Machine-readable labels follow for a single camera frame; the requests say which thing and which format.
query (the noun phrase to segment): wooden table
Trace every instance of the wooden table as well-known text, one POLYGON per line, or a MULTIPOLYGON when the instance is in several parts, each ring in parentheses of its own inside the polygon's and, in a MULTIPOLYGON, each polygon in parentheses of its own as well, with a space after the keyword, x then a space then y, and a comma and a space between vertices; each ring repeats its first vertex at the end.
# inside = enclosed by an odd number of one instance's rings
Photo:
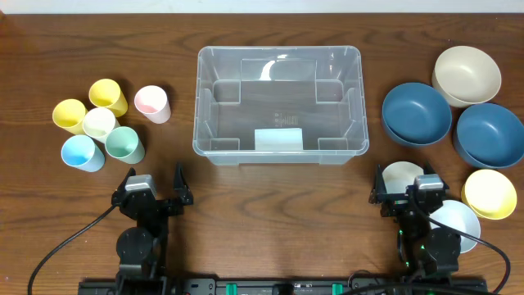
MULTIPOLYGON (((397 227, 368 204, 376 164, 429 159, 459 196, 475 170, 451 137, 423 149, 393 143, 381 127, 382 100, 397 84, 430 83, 438 55, 454 45, 490 54, 504 79, 495 102, 524 118, 523 15, 106 15, 4 16, 0 20, 0 294, 24 294, 29 275, 58 243, 110 205, 129 165, 106 159, 86 173, 61 162, 70 134, 53 107, 89 86, 117 80, 129 102, 144 85, 169 92, 172 117, 155 125, 132 103, 119 118, 135 128, 153 175, 170 197, 174 166, 184 164, 195 205, 171 220, 169 271, 223 278, 347 277, 353 271, 402 270, 397 227), (192 150, 197 53, 206 45, 354 45, 362 53, 371 147, 344 166, 213 166, 192 150)), ((454 110, 454 120, 460 110, 454 110)), ((524 193, 524 165, 503 170, 524 193)), ((482 237, 512 260, 504 294, 524 289, 524 202, 509 218, 481 220, 482 237)), ((119 212, 58 252, 42 269, 35 294, 76 294, 86 277, 113 278, 115 242, 134 223, 119 212)), ((498 254, 477 246, 459 258, 461 275, 494 288, 498 254)))

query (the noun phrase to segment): yellow bowl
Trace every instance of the yellow bowl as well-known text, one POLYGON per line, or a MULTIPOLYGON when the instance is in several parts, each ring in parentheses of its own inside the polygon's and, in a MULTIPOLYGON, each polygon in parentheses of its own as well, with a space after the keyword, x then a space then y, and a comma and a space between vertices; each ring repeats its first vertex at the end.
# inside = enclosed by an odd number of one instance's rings
POLYGON ((484 169, 469 175, 461 195, 477 216, 492 220, 510 216, 517 206, 515 187, 495 170, 484 169))

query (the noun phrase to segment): bowl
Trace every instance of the bowl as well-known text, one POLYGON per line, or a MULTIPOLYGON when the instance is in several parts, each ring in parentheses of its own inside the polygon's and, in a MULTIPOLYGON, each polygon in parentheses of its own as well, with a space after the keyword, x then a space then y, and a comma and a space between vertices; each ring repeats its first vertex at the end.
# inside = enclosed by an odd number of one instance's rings
POLYGON ((469 107, 491 100, 500 90, 502 75, 482 50, 457 46, 438 57, 431 83, 452 107, 469 107))
MULTIPOLYGON (((443 202, 441 208, 429 216, 435 221, 448 225, 453 229, 460 230, 463 233, 470 234, 475 238, 481 237, 481 223, 475 215, 475 212, 459 201, 446 200, 443 202)), ((431 223, 430 226, 432 229, 439 227, 433 223, 431 223)), ((460 238, 461 254, 472 250, 477 245, 477 242, 469 238, 460 238)))
POLYGON ((472 166, 510 167, 524 157, 524 126, 508 109, 483 103, 462 113, 453 142, 458 154, 472 166))
POLYGON ((495 170, 483 169, 469 175, 461 194, 463 202, 482 218, 501 220, 517 206, 517 190, 495 170))
POLYGON ((405 193, 406 187, 415 182, 415 177, 424 175, 424 170, 407 161, 390 164, 382 172, 387 193, 405 193))
POLYGON ((382 104, 386 133, 402 145, 422 147, 443 139, 451 128, 451 109, 431 86, 406 83, 393 88, 382 104))

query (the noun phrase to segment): clear plastic bin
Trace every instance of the clear plastic bin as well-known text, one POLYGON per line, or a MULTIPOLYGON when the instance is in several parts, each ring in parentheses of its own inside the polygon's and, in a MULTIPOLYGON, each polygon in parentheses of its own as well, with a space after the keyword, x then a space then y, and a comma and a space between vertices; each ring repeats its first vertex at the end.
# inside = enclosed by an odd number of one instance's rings
POLYGON ((341 165, 368 147, 357 48, 199 52, 193 148, 214 164, 341 165))

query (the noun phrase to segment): green connector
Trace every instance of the green connector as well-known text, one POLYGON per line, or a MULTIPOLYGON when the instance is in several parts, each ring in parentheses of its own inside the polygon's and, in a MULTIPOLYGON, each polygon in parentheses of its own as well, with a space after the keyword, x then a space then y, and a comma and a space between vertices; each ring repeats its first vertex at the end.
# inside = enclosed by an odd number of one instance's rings
POLYGON ((226 284, 226 295, 237 295, 237 285, 226 284))
POLYGON ((341 295, 344 292, 344 285, 333 284, 332 289, 333 289, 332 295, 341 295))

